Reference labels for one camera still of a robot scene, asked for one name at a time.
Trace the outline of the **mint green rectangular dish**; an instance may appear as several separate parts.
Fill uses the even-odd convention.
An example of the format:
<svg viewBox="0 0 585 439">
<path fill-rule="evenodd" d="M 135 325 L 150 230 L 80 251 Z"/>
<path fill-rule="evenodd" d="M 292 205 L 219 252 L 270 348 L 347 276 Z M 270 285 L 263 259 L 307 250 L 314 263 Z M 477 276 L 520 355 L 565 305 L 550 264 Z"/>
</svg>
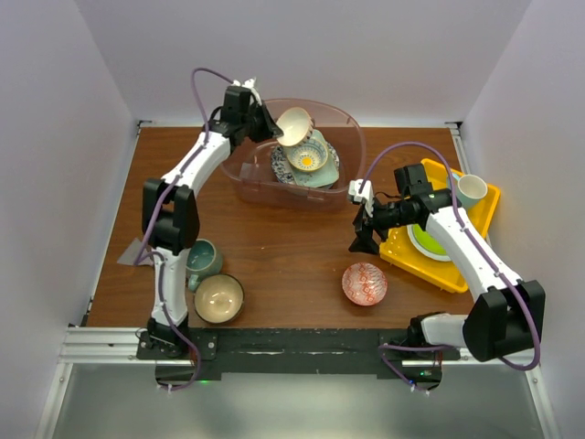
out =
<svg viewBox="0 0 585 439">
<path fill-rule="evenodd" d="M 339 178 L 338 154 L 319 130 L 302 144 L 282 151 L 296 186 L 328 188 Z"/>
</svg>

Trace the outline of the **teal ceramic cup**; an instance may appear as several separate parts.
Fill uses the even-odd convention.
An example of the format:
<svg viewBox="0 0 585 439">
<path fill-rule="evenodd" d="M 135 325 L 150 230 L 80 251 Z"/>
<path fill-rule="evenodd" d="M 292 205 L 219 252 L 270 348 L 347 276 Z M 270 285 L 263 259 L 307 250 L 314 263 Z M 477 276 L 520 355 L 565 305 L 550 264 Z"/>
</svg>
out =
<svg viewBox="0 0 585 439">
<path fill-rule="evenodd" d="M 219 274 L 223 267 L 223 255 L 218 248 L 205 239 L 197 239 L 186 260 L 186 286 L 195 292 L 203 280 Z"/>
</svg>

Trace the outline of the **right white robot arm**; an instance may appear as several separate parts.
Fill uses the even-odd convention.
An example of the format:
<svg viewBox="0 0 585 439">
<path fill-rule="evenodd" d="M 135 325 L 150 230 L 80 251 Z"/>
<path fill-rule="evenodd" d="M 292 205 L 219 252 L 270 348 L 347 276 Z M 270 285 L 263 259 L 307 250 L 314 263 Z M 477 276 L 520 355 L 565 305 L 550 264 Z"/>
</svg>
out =
<svg viewBox="0 0 585 439">
<path fill-rule="evenodd" d="M 407 347 L 417 359 L 428 359 L 439 347 L 467 348 L 479 361 L 505 359 L 534 351 L 539 362 L 545 292 L 537 281 L 525 281 L 485 242 L 450 187 L 436 189 L 421 165 L 395 172 L 400 198 L 387 204 L 374 195 L 370 181 L 353 180 L 349 200 L 359 210 L 353 221 L 356 237 L 351 252 L 375 253 L 375 237 L 417 224 L 446 251 L 473 297 L 466 316 L 434 313 L 412 319 Z"/>
</svg>

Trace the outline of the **blue floral plate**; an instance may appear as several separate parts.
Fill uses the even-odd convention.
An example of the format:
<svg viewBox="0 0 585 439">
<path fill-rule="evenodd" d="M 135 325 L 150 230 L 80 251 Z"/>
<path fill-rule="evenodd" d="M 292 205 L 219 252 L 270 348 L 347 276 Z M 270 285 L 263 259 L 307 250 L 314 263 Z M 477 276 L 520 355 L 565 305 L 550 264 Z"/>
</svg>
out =
<svg viewBox="0 0 585 439">
<path fill-rule="evenodd" d="M 271 152 L 271 170 L 277 180 L 283 184 L 313 188 L 331 188 L 339 179 L 340 160 L 336 150 L 328 145 L 329 156 L 326 164 L 313 173 L 304 173 L 293 168 L 281 146 L 277 145 Z"/>
</svg>

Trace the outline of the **aluminium frame rail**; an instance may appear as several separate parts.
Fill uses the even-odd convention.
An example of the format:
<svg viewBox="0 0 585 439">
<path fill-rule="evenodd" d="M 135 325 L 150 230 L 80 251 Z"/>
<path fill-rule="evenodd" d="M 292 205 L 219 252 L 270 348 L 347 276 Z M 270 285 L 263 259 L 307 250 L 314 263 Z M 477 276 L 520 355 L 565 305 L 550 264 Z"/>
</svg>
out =
<svg viewBox="0 0 585 439">
<path fill-rule="evenodd" d="M 154 363 L 136 357 L 135 329 L 70 327 L 60 345 L 36 438 L 136 437 Z"/>
</svg>

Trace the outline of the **green plate white rim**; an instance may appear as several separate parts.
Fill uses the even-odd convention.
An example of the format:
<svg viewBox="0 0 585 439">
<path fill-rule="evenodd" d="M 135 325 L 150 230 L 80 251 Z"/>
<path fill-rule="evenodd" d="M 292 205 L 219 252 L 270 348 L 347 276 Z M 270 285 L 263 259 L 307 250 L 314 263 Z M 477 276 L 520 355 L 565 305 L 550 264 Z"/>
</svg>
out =
<svg viewBox="0 0 585 439">
<path fill-rule="evenodd" d="M 407 233 L 412 245 L 424 256 L 437 262 L 451 261 L 442 246 L 427 231 L 424 231 L 420 225 L 409 225 Z"/>
</svg>

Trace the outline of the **brown beige bowl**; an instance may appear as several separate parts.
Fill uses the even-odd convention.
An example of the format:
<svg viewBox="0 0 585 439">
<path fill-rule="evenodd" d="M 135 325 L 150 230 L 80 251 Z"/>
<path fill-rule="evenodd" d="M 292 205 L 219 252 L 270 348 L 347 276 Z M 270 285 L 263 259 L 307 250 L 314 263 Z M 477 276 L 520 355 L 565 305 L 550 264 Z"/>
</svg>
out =
<svg viewBox="0 0 585 439">
<path fill-rule="evenodd" d="M 204 279 L 194 295 L 197 316 L 211 325 L 234 320 L 242 311 L 245 292 L 241 282 L 229 274 L 215 274 Z"/>
</svg>

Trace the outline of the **yellow plastic tray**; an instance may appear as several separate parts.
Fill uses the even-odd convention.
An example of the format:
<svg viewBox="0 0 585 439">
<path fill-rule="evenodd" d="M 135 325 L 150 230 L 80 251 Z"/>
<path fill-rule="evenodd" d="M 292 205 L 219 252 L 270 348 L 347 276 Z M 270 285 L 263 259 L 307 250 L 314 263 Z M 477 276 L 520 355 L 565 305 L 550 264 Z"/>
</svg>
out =
<svg viewBox="0 0 585 439">
<path fill-rule="evenodd" d="M 501 195 L 498 187 L 491 184 L 487 187 L 486 196 L 467 210 L 470 222 L 483 238 Z M 380 258 L 448 293 L 462 294 L 468 290 L 463 275 L 451 261 L 442 255 L 439 260 L 430 258 L 430 254 L 417 242 L 413 243 L 411 237 L 413 234 L 407 227 L 391 229 L 387 240 L 379 245 Z"/>
</svg>

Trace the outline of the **light blue mug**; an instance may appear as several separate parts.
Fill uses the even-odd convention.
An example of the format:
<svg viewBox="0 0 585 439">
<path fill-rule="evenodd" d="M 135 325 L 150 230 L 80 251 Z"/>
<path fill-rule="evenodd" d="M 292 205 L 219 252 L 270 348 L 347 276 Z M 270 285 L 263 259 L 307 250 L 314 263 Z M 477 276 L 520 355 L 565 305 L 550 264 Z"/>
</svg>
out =
<svg viewBox="0 0 585 439">
<path fill-rule="evenodd" d="M 455 182 L 455 195 L 466 210 L 477 205 L 488 193 L 487 184 L 476 175 L 452 174 L 452 178 Z"/>
</svg>

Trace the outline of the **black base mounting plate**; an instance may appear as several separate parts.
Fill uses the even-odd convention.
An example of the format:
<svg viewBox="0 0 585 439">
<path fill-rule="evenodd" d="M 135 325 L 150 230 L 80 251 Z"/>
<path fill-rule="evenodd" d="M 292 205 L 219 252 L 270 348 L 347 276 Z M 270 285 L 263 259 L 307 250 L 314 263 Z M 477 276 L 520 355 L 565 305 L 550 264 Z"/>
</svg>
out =
<svg viewBox="0 0 585 439">
<path fill-rule="evenodd" d="M 439 384 L 440 365 L 458 360 L 443 352 L 378 353 L 385 343 L 404 346 L 404 329 L 192 328 L 201 361 L 199 380 L 221 380 L 229 373 L 374 375 L 396 377 L 392 365 L 417 384 Z"/>
</svg>

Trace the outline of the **pink translucent plastic bin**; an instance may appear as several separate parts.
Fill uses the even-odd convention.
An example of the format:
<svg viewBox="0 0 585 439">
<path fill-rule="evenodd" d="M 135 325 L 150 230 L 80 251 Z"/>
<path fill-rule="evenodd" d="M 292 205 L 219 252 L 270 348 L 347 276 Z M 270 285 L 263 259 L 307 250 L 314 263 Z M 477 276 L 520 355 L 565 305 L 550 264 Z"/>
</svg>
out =
<svg viewBox="0 0 585 439">
<path fill-rule="evenodd" d="M 313 173 L 303 173 L 290 164 L 277 141 L 247 140 L 220 165 L 238 197 L 287 209 L 343 209 L 349 183 L 360 178 L 366 166 L 366 138 L 358 122 L 322 102 L 281 98 L 267 100 L 266 105 L 273 119 L 292 107 L 306 110 L 317 134 L 328 143 L 328 161 Z"/>
</svg>

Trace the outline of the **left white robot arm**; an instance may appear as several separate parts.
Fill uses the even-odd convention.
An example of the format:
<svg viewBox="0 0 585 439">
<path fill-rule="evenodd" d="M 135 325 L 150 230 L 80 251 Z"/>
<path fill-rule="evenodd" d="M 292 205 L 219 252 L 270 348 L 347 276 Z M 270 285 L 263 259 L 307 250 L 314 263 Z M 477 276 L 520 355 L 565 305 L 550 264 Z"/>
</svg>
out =
<svg viewBox="0 0 585 439">
<path fill-rule="evenodd" d="M 200 229 L 197 194 L 244 140 L 259 143 L 282 133 L 253 80 L 229 85 L 218 114 L 217 120 L 206 121 L 194 146 L 172 170 L 147 179 L 143 186 L 143 246 L 150 251 L 139 251 L 137 259 L 153 260 L 155 282 L 145 344 L 170 359 L 193 349 L 185 282 L 187 256 Z"/>
</svg>

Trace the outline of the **yellow flower patterned bowl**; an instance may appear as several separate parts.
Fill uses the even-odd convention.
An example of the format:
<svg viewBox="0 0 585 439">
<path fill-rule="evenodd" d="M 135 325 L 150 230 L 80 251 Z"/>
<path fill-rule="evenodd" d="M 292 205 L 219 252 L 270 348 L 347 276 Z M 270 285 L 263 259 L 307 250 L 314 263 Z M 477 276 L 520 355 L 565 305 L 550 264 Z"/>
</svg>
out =
<svg viewBox="0 0 585 439">
<path fill-rule="evenodd" d="M 314 172 L 324 166 L 329 151 L 325 141 L 309 139 L 300 145 L 285 147 L 284 154 L 293 168 L 302 172 Z"/>
</svg>

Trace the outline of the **red patterned bowl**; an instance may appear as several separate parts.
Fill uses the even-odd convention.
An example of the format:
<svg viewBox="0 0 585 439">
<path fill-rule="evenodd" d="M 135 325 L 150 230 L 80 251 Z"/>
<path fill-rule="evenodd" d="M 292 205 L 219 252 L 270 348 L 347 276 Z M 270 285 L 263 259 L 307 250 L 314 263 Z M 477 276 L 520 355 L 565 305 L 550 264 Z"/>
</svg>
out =
<svg viewBox="0 0 585 439">
<path fill-rule="evenodd" d="M 377 266 L 369 262 L 358 262 L 344 271 L 342 289 L 352 303 L 373 306 L 386 296 L 388 279 Z"/>
</svg>

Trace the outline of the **white cream bowl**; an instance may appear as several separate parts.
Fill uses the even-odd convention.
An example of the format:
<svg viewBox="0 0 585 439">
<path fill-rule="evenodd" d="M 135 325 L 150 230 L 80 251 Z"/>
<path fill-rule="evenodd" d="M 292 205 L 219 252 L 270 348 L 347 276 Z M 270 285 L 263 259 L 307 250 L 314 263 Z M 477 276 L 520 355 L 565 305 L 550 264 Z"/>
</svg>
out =
<svg viewBox="0 0 585 439">
<path fill-rule="evenodd" d="M 282 134 L 276 138 L 283 147 L 293 147 L 309 139 L 314 130 L 314 119 L 302 107 L 286 110 L 276 121 Z"/>
</svg>

